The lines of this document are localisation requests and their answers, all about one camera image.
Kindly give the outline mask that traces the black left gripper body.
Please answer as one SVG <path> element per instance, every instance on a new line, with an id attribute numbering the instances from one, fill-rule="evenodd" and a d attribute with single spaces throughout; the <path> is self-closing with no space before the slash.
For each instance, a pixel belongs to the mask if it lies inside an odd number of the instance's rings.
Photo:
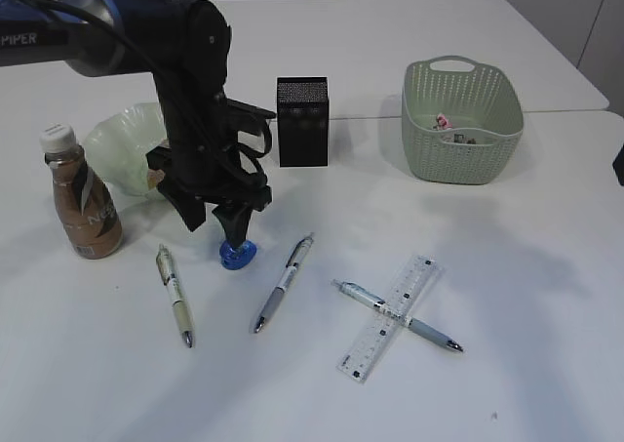
<path id="1" fill-rule="evenodd" d="M 176 190 L 217 205 L 241 203 L 255 211 L 271 201 L 264 156 L 238 141 L 228 123 L 227 58 L 231 28 L 208 0 L 167 0 L 162 39 L 150 48 L 153 78 L 171 149 L 166 174 Z"/>

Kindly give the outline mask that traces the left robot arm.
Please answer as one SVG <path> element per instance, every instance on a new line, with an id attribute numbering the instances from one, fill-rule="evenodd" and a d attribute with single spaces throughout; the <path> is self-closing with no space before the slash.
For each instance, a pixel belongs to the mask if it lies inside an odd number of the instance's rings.
<path id="1" fill-rule="evenodd" d="M 1 0 L 5 66 L 63 61 L 87 77 L 152 75 L 167 139 L 146 154 L 163 174 L 158 191 L 189 229 L 213 214 L 237 251 L 271 200 L 260 152 L 238 135 L 271 134 L 268 112 L 224 93 L 231 39 L 208 0 Z"/>

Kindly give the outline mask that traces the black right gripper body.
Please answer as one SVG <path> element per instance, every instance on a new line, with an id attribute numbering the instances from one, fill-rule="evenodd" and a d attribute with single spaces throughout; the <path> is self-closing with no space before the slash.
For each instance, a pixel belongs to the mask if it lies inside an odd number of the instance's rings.
<path id="1" fill-rule="evenodd" d="M 624 185 L 624 145 L 620 148 L 612 162 L 612 169 L 616 175 L 618 183 Z"/>

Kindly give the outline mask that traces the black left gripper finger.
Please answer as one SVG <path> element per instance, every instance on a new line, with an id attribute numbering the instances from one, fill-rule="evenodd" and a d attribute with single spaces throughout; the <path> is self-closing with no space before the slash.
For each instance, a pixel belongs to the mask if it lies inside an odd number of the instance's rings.
<path id="1" fill-rule="evenodd" d="M 174 206 L 190 232 L 197 230 L 206 221 L 206 207 L 202 200 L 174 187 L 161 187 L 160 193 Z"/>
<path id="2" fill-rule="evenodd" d="M 252 211 L 251 206 L 241 203 L 221 204 L 212 210 L 223 229 L 226 251 L 238 251 L 247 240 Z"/>

